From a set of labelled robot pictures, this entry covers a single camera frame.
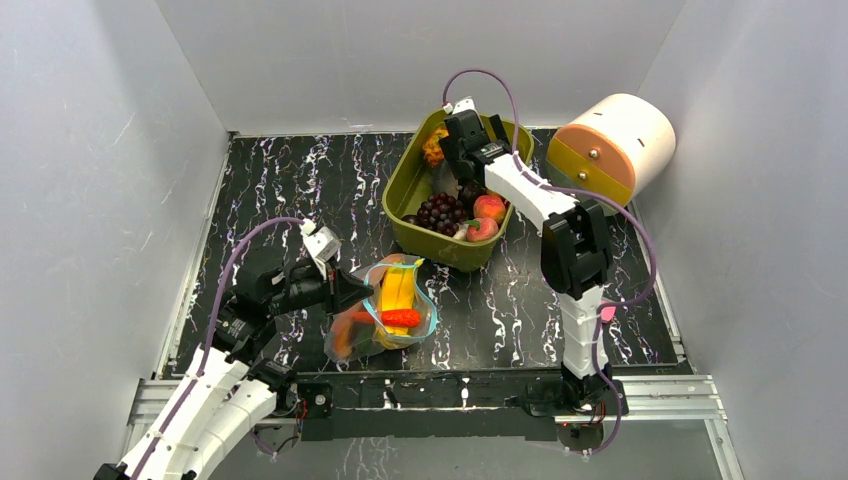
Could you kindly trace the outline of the yellow banana toy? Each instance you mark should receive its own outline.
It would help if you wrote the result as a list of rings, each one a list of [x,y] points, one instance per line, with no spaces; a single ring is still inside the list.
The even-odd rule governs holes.
[[[390,267],[386,270],[378,299],[378,311],[415,308],[416,282],[413,269]],[[387,333],[397,336],[409,336],[414,328],[391,328],[384,326]]]

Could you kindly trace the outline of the red chili toy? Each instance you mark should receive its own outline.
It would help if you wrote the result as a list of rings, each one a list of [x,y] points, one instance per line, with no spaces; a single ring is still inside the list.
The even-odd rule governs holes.
[[[414,308],[384,310],[380,316],[381,322],[391,328],[416,328],[421,322],[420,313]]]

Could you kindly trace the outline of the clear zip top bag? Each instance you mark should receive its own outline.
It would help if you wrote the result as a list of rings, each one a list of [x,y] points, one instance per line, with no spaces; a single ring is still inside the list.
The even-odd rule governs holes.
[[[424,262],[419,256],[396,253],[354,273],[373,292],[334,316],[324,343],[331,361],[347,364],[405,349],[434,333],[438,309],[418,285]]]

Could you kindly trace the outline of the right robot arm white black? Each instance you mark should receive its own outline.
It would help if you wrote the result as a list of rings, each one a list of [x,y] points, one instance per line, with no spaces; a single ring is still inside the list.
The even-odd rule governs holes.
[[[485,124],[473,107],[446,110],[440,146],[452,173],[504,197],[541,236],[540,268],[561,308],[563,358],[558,380],[530,382],[524,408],[534,416],[590,413],[603,399],[607,356],[599,306],[612,262],[601,206],[553,190],[506,139],[503,124]]]

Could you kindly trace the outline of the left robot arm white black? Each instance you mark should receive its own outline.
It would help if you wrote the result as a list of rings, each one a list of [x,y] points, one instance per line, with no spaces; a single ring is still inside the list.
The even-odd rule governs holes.
[[[146,433],[98,479],[207,479],[256,424],[294,411],[295,375],[261,351],[276,317],[319,306],[341,313],[371,296],[372,286],[339,268],[303,257],[290,268],[242,269],[222,295],[214,330]]]

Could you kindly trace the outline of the dark plum toy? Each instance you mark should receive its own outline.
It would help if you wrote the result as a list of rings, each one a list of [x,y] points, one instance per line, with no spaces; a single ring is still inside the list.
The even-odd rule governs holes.
[[[488,191],[485,187],[480,186],[476,182],[469,181],[460,185],[457,199],[462,202],[465,208],[472,209],[476,200],[487,193]]]

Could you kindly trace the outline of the grey fish toy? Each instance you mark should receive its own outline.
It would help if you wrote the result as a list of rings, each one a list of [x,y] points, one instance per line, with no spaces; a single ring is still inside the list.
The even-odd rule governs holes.
[[[460,182],[456,179],[447,161],[442,161],[434,167],[430,178],[431,193],[434,195],[446,193],[456,197],[461,190]]]

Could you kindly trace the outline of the peach toy upper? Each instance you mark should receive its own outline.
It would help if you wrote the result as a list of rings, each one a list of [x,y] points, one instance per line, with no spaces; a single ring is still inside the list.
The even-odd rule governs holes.
[[[475,219],[488,218],[494,220],[498,226],[503,224],[506,213],[506,204],[497,194],[481,195],[475,200],[473,205],[473,215]]]

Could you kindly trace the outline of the olive green plastic bin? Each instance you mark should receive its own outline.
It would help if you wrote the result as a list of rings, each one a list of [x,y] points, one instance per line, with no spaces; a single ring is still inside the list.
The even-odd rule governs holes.
[[[423,158],[422,147],[436,127],[443,123],[444,118],[445,113],[437,110],[420,124],[385,186],[382,207],[390,219],[394,238],[403,252],[462,272],[473,272],[488,263],[512,217],[515,216],[513,206],[507,208],[505,219],[495,236],[476,243],[455,240],[402,220],[405,215],[415,214],[420,204],[431,195],[432,171]]]

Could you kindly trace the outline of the purple grape bunch toy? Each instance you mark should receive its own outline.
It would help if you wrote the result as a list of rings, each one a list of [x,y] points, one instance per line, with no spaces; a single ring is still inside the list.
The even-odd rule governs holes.
[[[408,222],[442,235],[453,236],[469,217],[470,213],[461,200],[442,192],[430,195],[423,201]]]

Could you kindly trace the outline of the peach toy with leaf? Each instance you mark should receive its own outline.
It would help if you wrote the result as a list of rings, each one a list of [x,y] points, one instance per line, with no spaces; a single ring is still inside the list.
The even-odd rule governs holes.
[[[465,222],[466,240],[472,243],[480,243],[494,238],[499,232],[499,224],[488,217],[475,218]]]

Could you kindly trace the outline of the round pastel drawer cabinet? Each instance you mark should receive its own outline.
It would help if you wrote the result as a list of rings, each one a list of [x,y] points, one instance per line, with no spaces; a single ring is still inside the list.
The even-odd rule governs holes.
[[[551,183],[606,196],[625,207],[669,164],[676,134],[667,116],[632,94],[612,94],[549,141]]]

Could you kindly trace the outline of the pink cube block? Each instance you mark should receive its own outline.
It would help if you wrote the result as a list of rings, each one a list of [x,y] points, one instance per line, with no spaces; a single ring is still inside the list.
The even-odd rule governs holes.
[[[614,320],[617,307],[615,305],[604,305],[600,310],[600,320],[603,323],[610,323]]]

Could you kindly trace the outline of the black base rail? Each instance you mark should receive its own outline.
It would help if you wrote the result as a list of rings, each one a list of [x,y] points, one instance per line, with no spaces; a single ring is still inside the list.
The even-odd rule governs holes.
[[[304,427],[305,441],[347,438],[522,437],[551,442],[568,435],[595,445],[601,423],[637,417],[634,377],[616,381],[621,394],[592,393],[586,408],[565,403],[555,369],[474,372],[389,371],[300,374],[280,412],[237,415],[235,440],[263,429]]]

